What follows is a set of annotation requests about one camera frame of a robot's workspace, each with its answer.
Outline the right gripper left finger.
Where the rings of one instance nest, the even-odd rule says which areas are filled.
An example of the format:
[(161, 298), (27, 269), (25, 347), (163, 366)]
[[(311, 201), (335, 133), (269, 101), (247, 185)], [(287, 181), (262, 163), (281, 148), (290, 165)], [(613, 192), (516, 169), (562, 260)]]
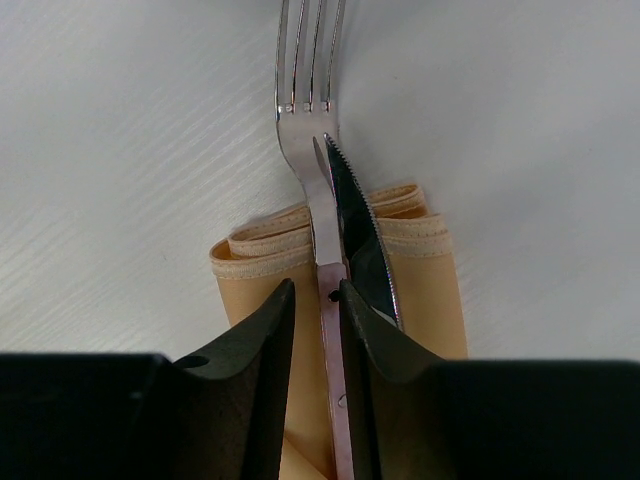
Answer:
[(177, 360), (5, 353), (5, 479), (274, 479), (295, 320), (281, 282), (249, 317)]

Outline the orange cloth napkin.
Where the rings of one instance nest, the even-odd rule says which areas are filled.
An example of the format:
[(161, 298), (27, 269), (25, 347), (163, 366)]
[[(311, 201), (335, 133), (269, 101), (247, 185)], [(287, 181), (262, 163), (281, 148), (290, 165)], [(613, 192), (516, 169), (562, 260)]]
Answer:
[[(410, 183), (369, 196), (409, 337), (450, 359), (468, 355), (451, 235)], [(244, 225), (214, 245), (212, 270), (231, 325), (284, 279), (295, 283), (296, 320), (279, 476), (333, 479), (319, 297), (308, 209), (292, 206)]]

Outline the pink handled utensil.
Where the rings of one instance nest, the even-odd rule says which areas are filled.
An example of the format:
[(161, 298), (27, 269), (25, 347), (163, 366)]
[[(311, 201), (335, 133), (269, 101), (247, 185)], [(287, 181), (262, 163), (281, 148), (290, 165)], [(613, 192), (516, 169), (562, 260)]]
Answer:
[(369, 307), (402, 329), (397, 288), (371, 202), (338, 142), (327, 133), (323, 142), (349, 279)]

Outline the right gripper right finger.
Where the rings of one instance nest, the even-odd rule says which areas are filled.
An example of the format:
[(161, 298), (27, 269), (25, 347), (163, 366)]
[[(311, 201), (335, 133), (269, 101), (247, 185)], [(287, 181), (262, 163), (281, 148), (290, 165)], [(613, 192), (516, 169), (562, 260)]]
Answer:
[(446, 360), (340, 286), (359, 479), (635, 479), (639, 366)]

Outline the silver fork pink handle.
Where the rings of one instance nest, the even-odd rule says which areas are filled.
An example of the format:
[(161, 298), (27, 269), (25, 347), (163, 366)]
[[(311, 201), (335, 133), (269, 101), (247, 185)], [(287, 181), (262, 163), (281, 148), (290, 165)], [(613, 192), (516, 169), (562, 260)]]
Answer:
[(339, 133), (333, 83), (345, 4), (336, 4), (330, 48), (325, 50), (328, 6), (320, 1), (312, 10), (307, 2), (301, 2), (296, 20), (290, 20), (288, 2), (281, 4), (275, 120), (281, 152), (301, 184), (310, 212), (336, 474), (340, 479), (352, 479), (355, 473), (339, 308), (339, 284), (347, 276), (347, 267), (325, 143), (327, 136)]

